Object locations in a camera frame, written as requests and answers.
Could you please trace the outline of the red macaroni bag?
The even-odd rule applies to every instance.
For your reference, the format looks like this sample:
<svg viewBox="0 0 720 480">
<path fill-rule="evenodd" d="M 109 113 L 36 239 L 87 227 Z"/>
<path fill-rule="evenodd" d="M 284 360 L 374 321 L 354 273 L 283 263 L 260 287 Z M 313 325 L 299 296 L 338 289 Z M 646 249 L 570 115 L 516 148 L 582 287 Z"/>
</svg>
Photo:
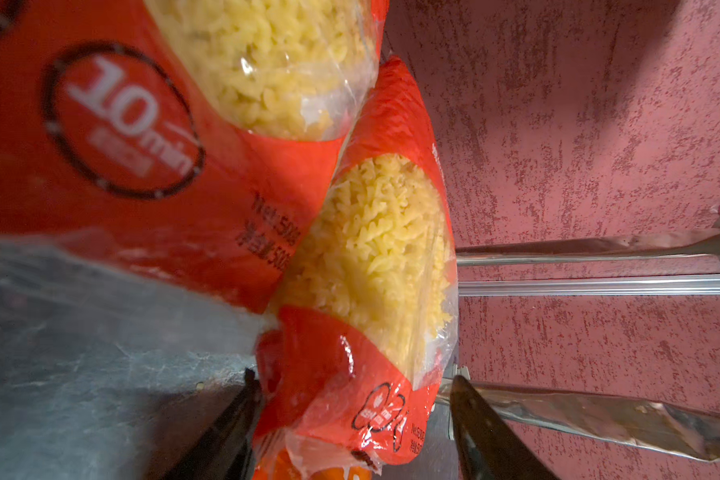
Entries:
<svg viewBox="0 0 720 480">
<path fill-rule="evenodd" d="M 414 460 L 458 333 L 454 238 L 418 85 L 389 58 L 259 339 L 258 479 Z"/>
<path fill-rule="evenodd" d="M 263 311 L 385 1 L 0 1 L 0 237 Z"/>
</svg>

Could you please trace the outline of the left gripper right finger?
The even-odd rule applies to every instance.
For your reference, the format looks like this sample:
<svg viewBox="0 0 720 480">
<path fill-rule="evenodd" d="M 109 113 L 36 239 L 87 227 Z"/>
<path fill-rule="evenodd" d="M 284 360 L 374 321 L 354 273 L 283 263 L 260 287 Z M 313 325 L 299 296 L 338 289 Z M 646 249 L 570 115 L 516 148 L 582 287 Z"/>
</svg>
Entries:
<svg viewBox="0 0 720 480">
<path fill-rule="evenodd" d="M 465 377 L 453 378 L 449 404 L 462 478 L 557 479 Z"/>
</svg>

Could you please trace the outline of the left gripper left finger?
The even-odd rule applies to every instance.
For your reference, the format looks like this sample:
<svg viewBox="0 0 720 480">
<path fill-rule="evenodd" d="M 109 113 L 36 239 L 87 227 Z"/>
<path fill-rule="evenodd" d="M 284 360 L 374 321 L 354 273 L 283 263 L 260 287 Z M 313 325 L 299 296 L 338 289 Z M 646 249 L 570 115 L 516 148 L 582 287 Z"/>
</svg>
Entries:
<svg viewBox="0 0 720 480">
<path fill-rule="evenodd" d="M 162 479 L 251 480 L 253 434 L 262 409 L 261 384 L 247 368 L 241 391 Z"/>
</svg>

